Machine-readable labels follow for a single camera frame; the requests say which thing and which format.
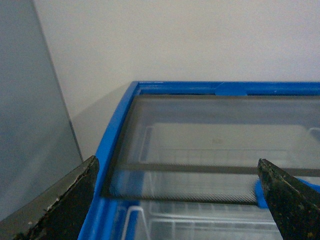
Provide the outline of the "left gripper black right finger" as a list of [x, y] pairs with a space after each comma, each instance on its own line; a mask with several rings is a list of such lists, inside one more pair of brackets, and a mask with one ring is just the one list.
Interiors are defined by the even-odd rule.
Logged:
[[264, 199], [284, 240], [320, 238], [320, 193], [267, 159], [257, 174]]

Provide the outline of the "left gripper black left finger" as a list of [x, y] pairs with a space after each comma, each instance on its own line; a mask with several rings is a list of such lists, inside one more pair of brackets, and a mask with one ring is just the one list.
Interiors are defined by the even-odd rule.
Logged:
[[0, 222], [2, 240], [76, 240], [90, 209], [99, 160], [91, 156]]

